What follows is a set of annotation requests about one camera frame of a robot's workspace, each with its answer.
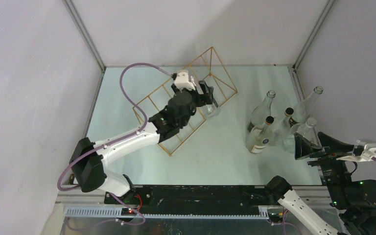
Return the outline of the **squat clear glass bottle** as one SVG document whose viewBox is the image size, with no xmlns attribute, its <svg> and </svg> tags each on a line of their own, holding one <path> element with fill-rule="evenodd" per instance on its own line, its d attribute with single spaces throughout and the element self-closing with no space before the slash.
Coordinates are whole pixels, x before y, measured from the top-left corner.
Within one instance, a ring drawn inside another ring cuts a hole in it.
<svg viewBox="0 0 376 235">
<path fill-rule="evenodd" d="M 317 120 L 313 117 L 309 117 L 305 123 L 298 123 L 292 126 L 287 133 L 287 135 L 283 138 L 281 142 L 281 146 L 285 152 L 294 153 L 295 152 L 295 140 L 294 134 L 298 133 L 302 135 L 307 140 L 311 140 L 310 132 L 314 129 L 317 124 Z"/>
</svg>

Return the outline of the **clear bottle silver cap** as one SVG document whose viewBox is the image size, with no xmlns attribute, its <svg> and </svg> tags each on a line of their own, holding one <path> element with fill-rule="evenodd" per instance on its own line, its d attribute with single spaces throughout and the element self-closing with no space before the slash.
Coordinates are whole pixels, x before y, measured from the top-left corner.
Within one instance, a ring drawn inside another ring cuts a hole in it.
<svg viewBox="0 0 376 235">
<path fill-rule="evenodd" d="M 211 119 L 220 114 L 220 106 L 218 103 L 207 104 L 204 106 L 205 119 Z"/>
</svg>

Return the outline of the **clear bottle black cap front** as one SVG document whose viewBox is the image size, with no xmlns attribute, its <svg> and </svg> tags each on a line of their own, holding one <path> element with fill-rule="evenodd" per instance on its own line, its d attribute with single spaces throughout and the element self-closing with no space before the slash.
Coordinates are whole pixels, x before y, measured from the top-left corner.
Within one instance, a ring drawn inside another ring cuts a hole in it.
<svg viewBox="0 0 376 235">
<path fill-rule="evenodd" d="M 270 146 L 279 144 L 282 139 L 288 134 L 290 129 L 289 119 L 294 113 L 293 108 L 286 108 L 283 116 L 275 117 L 272 124 L 272 139 L 269 141 Z"/>
</svg>

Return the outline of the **greenish bottle black label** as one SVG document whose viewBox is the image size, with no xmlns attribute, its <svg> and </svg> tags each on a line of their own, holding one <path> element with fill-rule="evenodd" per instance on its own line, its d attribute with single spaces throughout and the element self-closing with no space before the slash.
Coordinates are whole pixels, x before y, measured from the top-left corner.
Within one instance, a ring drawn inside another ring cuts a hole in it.
<svg viewBox="0 0 376 235">
<path fill-rule="evenodd" d="M 293 107 L 294 113 L 289 119 L 290 127 L 298 124 L 305 123 L 309 116 L 312 114 L 315 104 L 319 96 L 323 93 L 322 86 L 316 86 L 313 92 L 303 101 L 299 102 Z"/>
</svg>

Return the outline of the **clear bottle black gold label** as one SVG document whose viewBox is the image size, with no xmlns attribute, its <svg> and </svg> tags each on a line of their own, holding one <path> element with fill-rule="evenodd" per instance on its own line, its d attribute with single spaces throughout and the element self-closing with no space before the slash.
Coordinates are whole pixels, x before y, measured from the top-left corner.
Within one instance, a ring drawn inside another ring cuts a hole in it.
<svg viewBox="0 0 376 235">
<path fill-rule="evenodd" d="M 254 127 L 261 129 L 266 118 L 271 116 L 271 105 L 275 96 L 276 92 L 274 90 L 269 90 L 266 93 L 263 102 L 253 110 L 247 126 L 248 132 L 251 132 Z"/>
</svg>

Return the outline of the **clear bottle black cap white label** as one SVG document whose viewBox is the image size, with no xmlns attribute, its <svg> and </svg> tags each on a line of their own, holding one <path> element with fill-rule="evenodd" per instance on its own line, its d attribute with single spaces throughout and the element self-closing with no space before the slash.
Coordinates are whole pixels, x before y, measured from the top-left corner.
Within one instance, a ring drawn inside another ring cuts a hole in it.
<svg viewBox="0 0 376 235">
<path fill-rule="evenodd" d="M 251 154 L 261 153 L 269 142 L 273 140 L 273 123 L 274 117 L 268 116 L 261 126 L 255 126 L 251 129 L 245 141 L 246 149 Z"/>
</svg>

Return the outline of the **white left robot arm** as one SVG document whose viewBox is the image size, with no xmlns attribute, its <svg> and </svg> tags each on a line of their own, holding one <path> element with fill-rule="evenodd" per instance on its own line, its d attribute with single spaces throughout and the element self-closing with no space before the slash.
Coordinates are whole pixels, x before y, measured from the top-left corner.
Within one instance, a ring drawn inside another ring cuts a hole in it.
<svg viewBox="0 0 376 235">
<path fill-rule="evenodd" d="M 110 171 L 108 165 L 136 150 L 174 137 L 188 125 L 198 107 L 215 101 L 214 88 L 205 81 L 199 82 L 202 94 L 187 89 L 178 91 L 175 85 L 172 88 L 174 96 L 143 126 L 109 140 L 92 142 L 85 137 L 77 143 L 70 165 L 82 192 L 99 189 L 114 194 L 124 204 L 133 202 L 135 190 L 129 177 Z"/>
</svg>

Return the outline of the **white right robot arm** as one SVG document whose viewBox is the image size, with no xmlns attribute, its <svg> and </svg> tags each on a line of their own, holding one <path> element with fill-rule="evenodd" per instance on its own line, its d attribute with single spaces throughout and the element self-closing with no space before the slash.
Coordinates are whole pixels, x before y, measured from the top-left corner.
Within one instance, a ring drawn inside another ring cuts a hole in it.
<svg viewBox="0 0 376 235">
<path fill-rule="evenodd" d="M 376 235 L 376 180 L 353 181 L 346 162 L 376 162 L 376 141 L 341 142 L 318 132 L 320 145 L 294 133 L 295 159 L 310 161 L 320 167 L 323 185 L 327 187 L 331 206 L 340 211 L 339 218 L 348 235 Z M 272 205 L 280 204 L 293 214 L 314 235 L 338 235 L 340 232 L 325 222 L 281 176 L 265 185 L 265 198 Z"/>
</svg>

